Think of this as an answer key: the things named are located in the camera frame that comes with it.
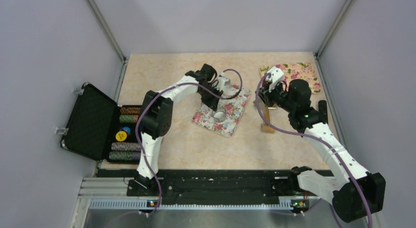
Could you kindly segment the white dough piece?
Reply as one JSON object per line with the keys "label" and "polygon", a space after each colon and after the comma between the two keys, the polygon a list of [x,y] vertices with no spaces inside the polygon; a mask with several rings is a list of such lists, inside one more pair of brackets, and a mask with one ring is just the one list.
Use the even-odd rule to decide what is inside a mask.
{"label": "white dough piece", "polygon": [[223,95],[226,98],[230,98],[234,95],[236,95],[240,90],[240,87],[238,85],[226,85],[223,88]]}

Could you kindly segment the wooden dough roller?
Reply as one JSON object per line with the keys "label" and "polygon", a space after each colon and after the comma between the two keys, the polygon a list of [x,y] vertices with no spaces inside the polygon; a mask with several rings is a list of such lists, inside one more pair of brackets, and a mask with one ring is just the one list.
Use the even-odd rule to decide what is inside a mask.
{"label": "wooden dough roller", "polygon": [[[269,108],[262,101],[259,101],[259,107],[260,107],[260,110],[261,110],[263,116],[265,117],[265,119],[270,123],[271,122],[271,119],[270,119]],[[260,131],[262,133],[269,133],[269,134],[274,134],[275,133],[275,129],[272,128],[266,122],[263,122],[260,125]]]}

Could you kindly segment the white floral tray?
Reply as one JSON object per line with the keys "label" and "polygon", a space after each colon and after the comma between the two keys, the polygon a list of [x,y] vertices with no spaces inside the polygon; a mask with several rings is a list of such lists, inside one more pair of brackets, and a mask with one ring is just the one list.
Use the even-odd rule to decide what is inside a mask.
{"label": "white floral tray", "polygon": [[239,95],[234,99],[219,101],[218,109],[225,109],[227,114],[227,118],[224,122],[215,122],[212,117],[213,110],[204,104],[196,110],[193,115],[192,122],[199,127],[224,137],[231,137],[236,131],[250,95],[250,90],[243,88]]}

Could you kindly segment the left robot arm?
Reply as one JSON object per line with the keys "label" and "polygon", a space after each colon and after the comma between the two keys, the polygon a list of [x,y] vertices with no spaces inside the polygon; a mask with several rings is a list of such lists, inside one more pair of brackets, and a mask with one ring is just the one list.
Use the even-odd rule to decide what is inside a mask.
{"label": "left robot arm", "polygon": [[223,94],[213,86],[216,77],[217,71],[204,64],[200,70],[186,72],[180,80],[167,88],[146,93],[135,130],[141,153],[134,179],[139,183],[138,188],[143,194],[152,195],[157,190],[160,145],[171,127],[174,106],[186,97],[198,93],[201,102],[216,111]]}

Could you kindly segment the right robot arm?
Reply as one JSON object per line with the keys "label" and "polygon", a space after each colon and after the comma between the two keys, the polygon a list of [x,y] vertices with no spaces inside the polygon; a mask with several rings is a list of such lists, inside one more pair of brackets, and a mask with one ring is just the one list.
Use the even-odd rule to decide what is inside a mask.
{"label": "right robot arm", "polygon": [[362,166],[338,141],[329,128],[326,108],[312,107],[311,95],[309,84],[302,79],[289,85],[261,80],[256,90],[256,102],[277,105],[288,113],[294,131],[278,131],[305,139],[334,176],[328,179],[307,166],[294,167],[287,187],[295,195],[308,191],[319,196],[346,223],[367,217],[372,226],[371,215],[384,207],[386,180]]}

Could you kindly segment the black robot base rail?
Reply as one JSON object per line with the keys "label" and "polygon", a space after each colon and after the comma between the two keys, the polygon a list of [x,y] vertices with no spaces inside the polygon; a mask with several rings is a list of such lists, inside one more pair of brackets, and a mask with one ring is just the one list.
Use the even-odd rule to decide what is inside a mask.
{"label": "black robot base rail", "polygon": [[309,199],[296,191],[288,170],[160,170],[157,179],[128,183],[127,196],[161,196],[162,205],[277,205]]}

